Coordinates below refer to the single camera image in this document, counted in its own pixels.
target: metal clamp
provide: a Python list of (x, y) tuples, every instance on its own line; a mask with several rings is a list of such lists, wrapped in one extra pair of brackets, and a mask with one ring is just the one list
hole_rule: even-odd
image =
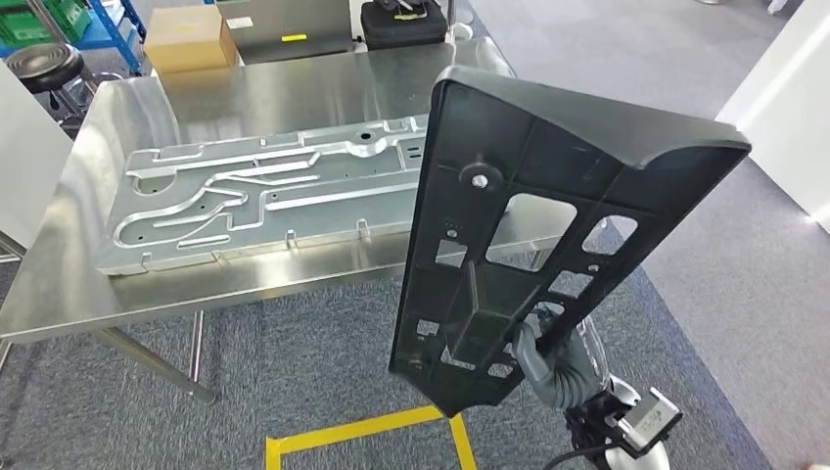
[(629, 445), (638, 452), (645, 451), (665, 438), (682, 415), (674, 403), (652, 387), (649, 395), (626, 413), (617, 426)]

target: rectangular opening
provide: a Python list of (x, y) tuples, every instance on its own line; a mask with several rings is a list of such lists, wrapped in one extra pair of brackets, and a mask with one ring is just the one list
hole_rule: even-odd
[(450, 355), (449, 353), (449, 348), (447, 347), (443, 348), (443, 352), (441, 353), (441, 362), (443, 362), (444, 364), (461, 367), (462, 369), (476, 370), (476, 366), (471, 364), (470, 362), (464, 362), (463, 360), (453, 359), (452, 355)]
[(452, 240), (441, 239), (436, 252), (436, 264), (461, 267), (464, 256), (467, 255), (467, 246), (455, 243)]
[(415, 330), (421, 336), (435, 336), (438, 334), (438, 324), (429, 320), (418, 320)]
[(563, 296), (576, 299), (588, 287), (588, 284), (592, 280), (594, 280), (594, 276), (564, 270), (553, 280), (548, 292), (562, 294)]
[[(576, 217), (576, 208), (533, 194), (510, 198), (495, 230), (486, 258), (490, 262), (537, 272), (550, 258), (559, 239)], [(499, 249), (516, 239), (528, 243), (517, 249)]]
[(635, 230), (637, 221), (633, 218), (624, 215), (602, 217), (582, 241), (582, 249), (597, 255), (615, 255)]
[(506, 379), (511, 372), (513, 372), (513, 367), (506, 364), (495, 363), (492, 364), (490, 368), (487, 370), (487, 375), (489, 375), (490, 377)]

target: black plastic part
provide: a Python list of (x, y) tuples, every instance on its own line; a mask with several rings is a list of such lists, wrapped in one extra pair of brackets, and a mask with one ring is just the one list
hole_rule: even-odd
[[(546, 354), (750, 151), (727, 124), (480, 70), (445, 70), (432, 99), (390, 371), (448, 416), (497, 405), (523, 380), (505, 346), (534, 305), (564, 308), (537, 340)], [(485, 187), (473, 184), (471, 167), (489, 175)], [(520, 193), (577, 210), (537, 272), (485, 258)], [(613, 214), (635, 220), (635, 231), (613, 255), (584, 251), (591, 229)], [(467, 247), (460, 268), (435, 262), (448, 226)], [(548, 292), (563, 270), (592, 280), (576, 297)], [(438, 333), (419, 334), (421, 321)], [(513, 370), (489, 375), (493, 364)]]

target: aluminum plate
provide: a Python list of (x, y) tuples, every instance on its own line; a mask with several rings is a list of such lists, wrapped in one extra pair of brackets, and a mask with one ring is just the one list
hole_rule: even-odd
[(96, 266), (126, 275), (409, 230), (427, 116), (134, 152)]

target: metal sheet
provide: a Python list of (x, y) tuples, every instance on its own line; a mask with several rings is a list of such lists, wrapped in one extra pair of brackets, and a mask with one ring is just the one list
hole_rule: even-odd
[[(492, 42), (477, 39), (182, 73), (163, 86), (152, 77), (103, 84), (0, 308), (0, 337), (35, 341), (401, 272), (408, 233), (113, 278), (94, 256), (133, 152), (425, 114), (452, 64), (510, 73)], [(523, 210), (497, 244), (544, 248), (561, 235)]]
[(232, 0), (216, 2), (216, 6), (248, 65), (352, 48), (347, 1)]
[(134, 152), (97, 265), (109, 275), (405, 233), (427, 116)]

